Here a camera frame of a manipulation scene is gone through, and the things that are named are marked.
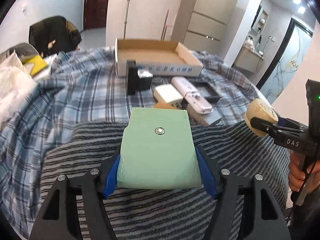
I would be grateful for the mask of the person's right hand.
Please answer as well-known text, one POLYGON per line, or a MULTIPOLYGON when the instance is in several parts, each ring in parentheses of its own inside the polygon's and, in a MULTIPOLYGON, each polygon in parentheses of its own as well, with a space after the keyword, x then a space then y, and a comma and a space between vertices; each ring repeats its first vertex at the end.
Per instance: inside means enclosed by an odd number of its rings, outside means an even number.
MULTIPOLYGON (((298 154, 294 151, 290 151, 290 163, 289 163, 289 187, 291 191, 298 192, 303 185, 305 179, 305 173, 299 169, 300 161, 298 154)), ((312 174, 315 174, 308 194, 313 193, 319 187, 319 161, 316 162, 312 174)))

